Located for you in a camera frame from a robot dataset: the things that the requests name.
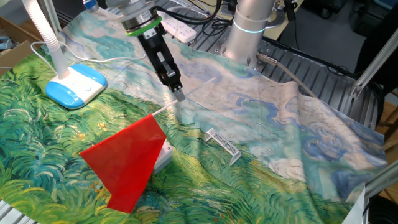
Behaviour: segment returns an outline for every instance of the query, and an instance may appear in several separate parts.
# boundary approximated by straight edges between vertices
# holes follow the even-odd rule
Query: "red card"
[[[111,192],[108,208],[132,212],[165,140],[150,114],[80,153]]]

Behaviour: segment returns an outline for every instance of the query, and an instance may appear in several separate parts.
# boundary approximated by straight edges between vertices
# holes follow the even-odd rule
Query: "blue lamp base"
[[[52,78],[45,87],[47,96],[68,109],[85,106],[106,87],[103,74],[87,65],[68,67],[69,75]]]

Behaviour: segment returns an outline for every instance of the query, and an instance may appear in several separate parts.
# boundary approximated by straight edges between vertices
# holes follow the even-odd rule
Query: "white plastic clip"
[[[208,132],[206,132],[205,142],[208,142],[211,138],[216,140],[218,144],[220,144],[225,150],[227,150],[231,155],[232,159],[229,165],[234,164],[241,156],[241,152],[235,148],[229,141],[227,141],[218,131],[211,128]]]

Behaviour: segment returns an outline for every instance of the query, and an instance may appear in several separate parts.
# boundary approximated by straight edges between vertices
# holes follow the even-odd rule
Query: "desk lamp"
[[[82,64],[67,66],[58,40],[37,3],[37,0],[22,0],[27,13],[43,37],[51,54],[57,76],[45,87],[47,96],[68,109],[85,106],[105,89],[106,79],[96,70]]]

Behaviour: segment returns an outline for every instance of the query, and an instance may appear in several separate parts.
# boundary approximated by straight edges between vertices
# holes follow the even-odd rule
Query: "white power strip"
[[[196,38],[197,32],[185,23],[168,16],[164,12],[157,11],[157,13],[162,16],[164,29],[183,44],[187,44]]]

